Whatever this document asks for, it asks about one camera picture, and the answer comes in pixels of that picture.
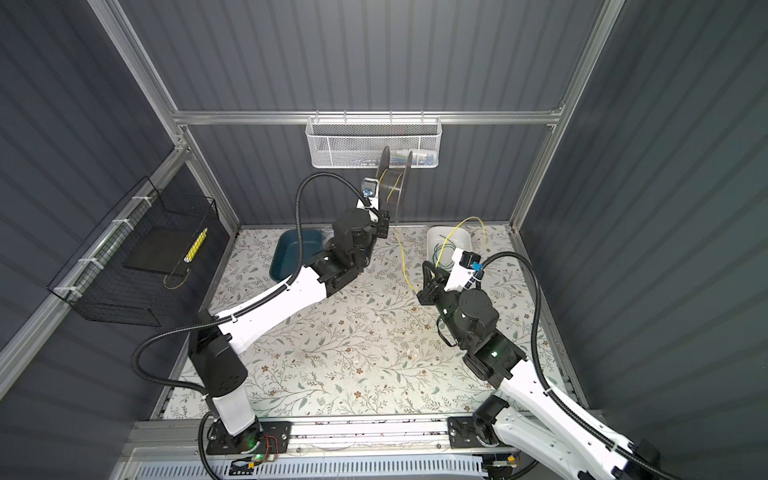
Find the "grey perforated cable spool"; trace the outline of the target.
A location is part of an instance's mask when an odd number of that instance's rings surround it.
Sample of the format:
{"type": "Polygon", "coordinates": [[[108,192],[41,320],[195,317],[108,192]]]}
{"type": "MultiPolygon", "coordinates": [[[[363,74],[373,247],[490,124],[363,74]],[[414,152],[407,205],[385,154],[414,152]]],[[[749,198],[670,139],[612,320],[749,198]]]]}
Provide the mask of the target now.
{"type": "Polygon", "coordinates": [[[405,157],[401,151],[392,154],[390,147],[386,146],[376,172],[378,209],[389,213],[391,224],[402,221],[405,209],[405,189],[414,163],[414,152],[406,150],[405,153],[405,157]]]}

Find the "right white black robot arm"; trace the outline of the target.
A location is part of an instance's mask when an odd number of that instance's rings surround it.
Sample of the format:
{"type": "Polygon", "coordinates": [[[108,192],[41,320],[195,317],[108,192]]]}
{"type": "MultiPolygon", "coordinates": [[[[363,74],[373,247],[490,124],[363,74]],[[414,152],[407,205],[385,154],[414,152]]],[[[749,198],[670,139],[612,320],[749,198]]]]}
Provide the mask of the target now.
{"type": "Polygon", "coordinates": [[[524,352],[498,329],[500,314],[480,287],[485,270],[502,258],[526,269],[530,261],[513,251],[487,259],[457,254],[450,271],[423,262],[417,298],[436,307],[443,342],[463,351],[466,367],[495,389],[472,415],[478,440],[518,448],[564,479],[671,478],[652,444],[606,426],[547,380],[535,339],[524,352]]]}

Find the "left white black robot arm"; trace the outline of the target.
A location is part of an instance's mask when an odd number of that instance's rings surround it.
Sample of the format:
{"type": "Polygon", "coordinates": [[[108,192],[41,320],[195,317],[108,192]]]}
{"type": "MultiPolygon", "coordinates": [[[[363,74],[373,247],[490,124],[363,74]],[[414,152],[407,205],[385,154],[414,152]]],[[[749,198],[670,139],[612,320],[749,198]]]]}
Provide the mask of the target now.
{"type": "Polygon", "coordinates": [[[152,336],[132,354],[131,368],[139,378],[200,393],[209,408],[207,415],[221,430],[219,439],[231,442],[233,450],[244,455],[275,451],[279,444],[263,431],[248,399],[248,371],[241,353],[281,322],[333,296],[360,276],[377,240],[388,234],[389,214],[379,208],[380,181],[366,178],[361,187],[351,190],[357,204],[333,222],[327,247],[310,258],[299,252],[299,263],[287,279],[207,321],[152,336]],[[141,356],[150,346],[182,333],[189,336],[188,356],[199,382],[162,378],[141,366],[141,356]]]}

